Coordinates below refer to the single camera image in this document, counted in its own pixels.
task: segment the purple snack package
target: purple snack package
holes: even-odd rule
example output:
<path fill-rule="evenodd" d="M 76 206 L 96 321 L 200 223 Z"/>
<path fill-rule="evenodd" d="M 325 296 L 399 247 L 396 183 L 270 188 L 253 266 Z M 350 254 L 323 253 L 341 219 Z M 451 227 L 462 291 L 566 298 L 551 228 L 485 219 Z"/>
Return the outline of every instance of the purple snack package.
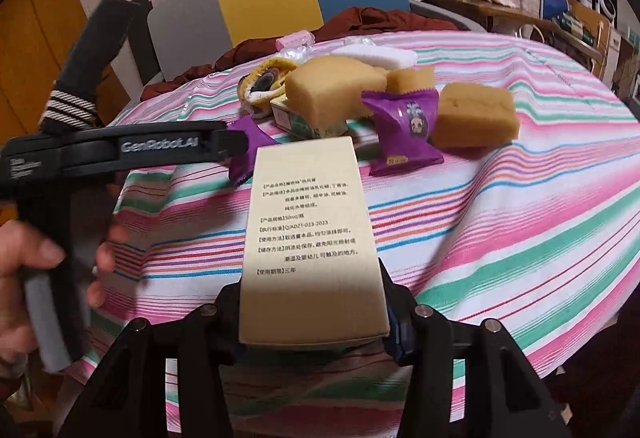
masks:
<path fill-rule="evenodd" d="M 407 173 L 443 163 L 441 152 L 427 140 L 438 113 L 438 91 L 407 94 L 363 92 L 362 104 L 373 112 L 382 157 L 371 164 L 370 176 Z"/>
<path fill-rule="evenodd" d="M 246 153 L 231 157 L 229 161 L 229 180 L 234 186 L 238 186 L 249 180 L 254 174 L 255 155 L 258 153 L 258 148 L 264 145 L 279 144 L 279 142 L 274 141 L 258 128 L 249 115 L 232 122 L 228 125 L 228 129 L 244 131 L 246 138 L 249 139 L 249 148 Z"/>

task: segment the table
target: table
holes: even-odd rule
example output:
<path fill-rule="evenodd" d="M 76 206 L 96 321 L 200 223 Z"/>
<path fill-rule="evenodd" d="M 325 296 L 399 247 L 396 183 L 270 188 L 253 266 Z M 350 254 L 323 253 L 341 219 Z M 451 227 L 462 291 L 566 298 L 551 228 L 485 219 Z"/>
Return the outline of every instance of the table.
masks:
<path fill-rule="evenodd" d="M 505 7 L 503 5 L 494 4 L 485 0 L 427 0 L 433 5 L 449 9 L 467 17 L 481 17 L 481 23 L 486 24 L 488 31 L 492 30 L 493 18 L 506 18 L 521 24 L 536 25 L 540 30 L 544 32 L 551 32 L 553 35 L 558 36 L 574 48 L 578 49 L 581 53 L 593 59 L 597 63 L 604 61 L 603 53 L 589 46 L 583 40 L 579 40 L 570 32 L 562 30 L 558 24 L 550 22 L 549 20 L 543 20 L 539 16 L 529 14 L 522 9 L 515 9 L 513 7 Z"/>
<path fill-rule="evenodd" d="M 380 257 L 395 282 L 450 319 L 500 319 L 542 376 L 616 313 L 640 281 L 640 126 L 578 63 L 540 43 L 475 32 L 374 36 L 436 67 L 437 87 L 475 81 L 513 92 L 512 145 L 446 155 L 440 166 L 368 176 L 377 136 L 350 123 Z M 326 54 L 342 41 L 314 47 Z M 119 123 L 242 114 L 238 80 L 259 61 L 192 81 L 137 106 Z M 290 137 L 260 127 L 280 142 Z M 85 380 L 124 324 L 183 317 L 240 277 L 250 184 L 226 167 L 133 171 L 118 203 L 132 232 L 116 248 L 107 301 L 94 313 L 94 350 L 70 373 Z M 454 367 L 452 416 L 463 413 Z M 170 429 L 179 428 L 176 366 L 167 366 Z M 249 352 L 223 368 L 234 425 L 274 436 L 394 436 L 410 372 L 374 342 L 318 355 Z"/>

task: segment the tablecloth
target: tablecloth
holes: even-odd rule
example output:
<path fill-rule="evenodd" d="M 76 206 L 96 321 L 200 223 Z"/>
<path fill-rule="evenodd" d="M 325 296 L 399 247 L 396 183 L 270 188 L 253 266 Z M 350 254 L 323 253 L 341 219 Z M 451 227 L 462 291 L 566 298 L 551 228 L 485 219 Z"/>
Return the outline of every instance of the tablecloth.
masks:
<path fill-rule="evenodd" d="M 419 303 L 450 319 L 502 321 L 536 371 L 550 373 L 619 310 L 640 281 L 640 126 L 578 63 L 528 40 L 473 32 L 380 34 L 416 50 L 436 86 L 511 90 L 513 144 L 445 156 L 440 166 L 368 176 L 377 137 L 350 123 L 380 257 Z M 326 54 L 341 40 L 317 44 Z M 260 61 L 149 100 L 116 122 L 242 115 L 236 85 Z M 260 127 L 280 142 L 272 121 Z M 70 372 L 84 381 L 127 321 L 178 319 L 240 278 L 251 184 L 219 164 L 132 171 L 116 208 L 132 232 L 116 248 L 107 300 L 93 315 L 94 351 Z M 175 361 L 167 362 L 168 426 L 179 429 Z M 378 342 L 319 354 L 250 351 L 222 368 L 237 428 L 276 436 L 395 436 L 410 368 Z M 454 366 L 452 417 L 463 415 L 464 364 Z"/>

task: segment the human hand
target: human hand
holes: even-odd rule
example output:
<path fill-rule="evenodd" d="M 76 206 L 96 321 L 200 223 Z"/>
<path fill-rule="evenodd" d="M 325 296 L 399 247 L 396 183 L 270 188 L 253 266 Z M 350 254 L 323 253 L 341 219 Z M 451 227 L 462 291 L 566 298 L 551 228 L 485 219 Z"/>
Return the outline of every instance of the human hand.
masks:
<path fill-rule="evenodd" d="M 126 228 L 113 224 L 107 241 L 124 243 L 127 237 Z M 58 245 L 29 224 L 11 220 L 0 227 L 0 360 L 14 362 L 20 354 L 30 353 L 38 347 L 24 306 L 18 269 L 22 266 L 53 269 L 64 258 L 65 253 Z M 113 272 L 115 260 L 108 242 L 98 247 L 95 264 L 99 273 Z M 99 279 L 87 288 L 86 300 L 94 308 L 104 303 L 104 290 Z"/>

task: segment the brown blanket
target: brown blanket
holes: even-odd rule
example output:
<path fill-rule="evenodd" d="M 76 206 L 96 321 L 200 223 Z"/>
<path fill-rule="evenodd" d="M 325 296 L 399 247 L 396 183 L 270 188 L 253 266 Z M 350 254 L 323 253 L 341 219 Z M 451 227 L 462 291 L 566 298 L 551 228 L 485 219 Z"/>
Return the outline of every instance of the brown blanket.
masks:
<path fill-rule="evenodd" d="M 318 30 L 313 31 L 316 41 L 337 40 L 345 36 L 366 36 L 382 32 L 402 32 L 411 30 L 458 30 L 451 22 L 432 20 L 411 12 L 399 10 L 381 11 L 373 7 L 351 7 L 335 15 Z M 277 52 L 276 40 L 266 38 L 261 40 L 246 40 L 222 55 L 215 66 L 205 64 L 192 66 L 182 75 L 172 81 L 145 86 L 142 101 L 152 97 L 172 92 L 191 80 L 221 72 L 260 57 L 270 56 Z"/>

